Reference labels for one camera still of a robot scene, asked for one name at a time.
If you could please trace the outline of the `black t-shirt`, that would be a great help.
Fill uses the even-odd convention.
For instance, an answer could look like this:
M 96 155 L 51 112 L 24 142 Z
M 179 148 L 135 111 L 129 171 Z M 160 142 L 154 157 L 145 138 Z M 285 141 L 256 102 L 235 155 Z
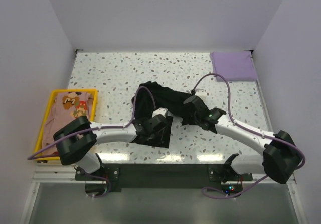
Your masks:
M 195 90 L 184 93 L 149 81 L 139 86 L 131 101 L 136 127 L 132 142 L 135 144 L 169 148 L 174 117 L 181 118 L 183 126 L 211 128 L 210 110 Z

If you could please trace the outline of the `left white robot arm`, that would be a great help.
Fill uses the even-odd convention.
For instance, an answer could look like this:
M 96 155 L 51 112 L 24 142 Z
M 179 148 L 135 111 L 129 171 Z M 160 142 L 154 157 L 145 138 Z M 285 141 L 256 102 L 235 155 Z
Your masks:
M 168 148 L 172 122 L 172 116 L 157 114 L 150 119 L 134 120 L 125 127 L 91 122 L 81 116 L 58 130 L 53 139 L 62 165 L 76 164 L 91 179 L 98 180 L 104 168 L 98 154 L 90 152 L 94 145 L 124 142 Z

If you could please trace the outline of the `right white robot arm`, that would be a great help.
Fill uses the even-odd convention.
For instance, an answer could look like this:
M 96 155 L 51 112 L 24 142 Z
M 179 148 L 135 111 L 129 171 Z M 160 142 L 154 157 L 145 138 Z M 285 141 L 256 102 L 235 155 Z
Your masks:
M 184 121 L 205 131 L 229 137 L 256 152 L 255 155 L 233 154 L 225 162 L 224 176 L 235 180 L 243 174 L 265 174 L 279 184 L 285 184 L 304 162 L 291 136 L 277 134 L 250 125 L 242 125 L 219 108 L 208 109 L 203 100 L 192 95 L 183 103 Z

